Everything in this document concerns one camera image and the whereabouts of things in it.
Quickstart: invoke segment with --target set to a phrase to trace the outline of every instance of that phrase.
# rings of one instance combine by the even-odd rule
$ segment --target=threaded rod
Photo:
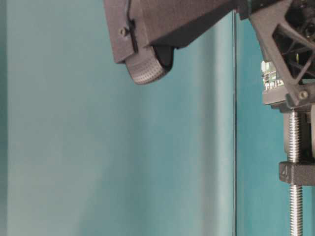
[[[301,156],[301,119],[297,112],[290,113],[288,161],[298,163]],[[290,186],[290,230],[291,236],[303,235],[303,189]]]

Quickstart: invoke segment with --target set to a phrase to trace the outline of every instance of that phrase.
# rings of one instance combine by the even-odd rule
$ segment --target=teal wall
[[[237,33],[237,235],[289,235],[283,115],[262,105],[261,51],[249,21]],[[304,234],[314,235],[315,192],[304,187]]]
[[[139,87],[102,0],[0,6],[1,235],[232,234],[232,15]]]

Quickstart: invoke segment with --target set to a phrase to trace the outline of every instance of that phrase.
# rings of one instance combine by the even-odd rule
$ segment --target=black plastic bracket
[[[315,163],[281,162],[279,164],[279,178],[281,181],[293,185],[315,186]]]

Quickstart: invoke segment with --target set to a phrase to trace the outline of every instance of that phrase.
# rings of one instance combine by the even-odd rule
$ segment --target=vertical edge
[[[233,236],[237,236],[237,60],[236,60],[236,12],[233,11]]]
[[[7,26],[6,1],[0,0],[0,235],[7,235]]]
[[[232,13],[202,36],[194,77],[200,97],[204,174],[204,236],[233,235],[233,32]]]
[[[313,127],[312,124],[315,124],[315,105],[314,104],[312,105],[312,108],[311,108],[311,131],[312,131],[312,154],[313,154],[313,157],[315,157],[315,127]]]

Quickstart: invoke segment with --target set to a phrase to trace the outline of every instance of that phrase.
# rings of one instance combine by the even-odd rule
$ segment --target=screw
[[[311,38],[315,34],[315,25],[313,23],[309,23],[304,30],[304,34],[307,38]]]
[[[307,91],[305,91],[305,90],[300,91],[299,98],[301,100],[308,99],[309,98],[309,93]]]
[[[295,111],[289,117],[289,154],[288,161],[298,163],[301,156],[301,118]],[[303,235],[303,189],[302,186],[290,186],[290,230],[291,236]]]
[[[125,27],[122,27],[120,30],[119,30],[119,34],[122,36],[122,37],[126,37],[128,35],[129,31],[128,29],[126,29]]]

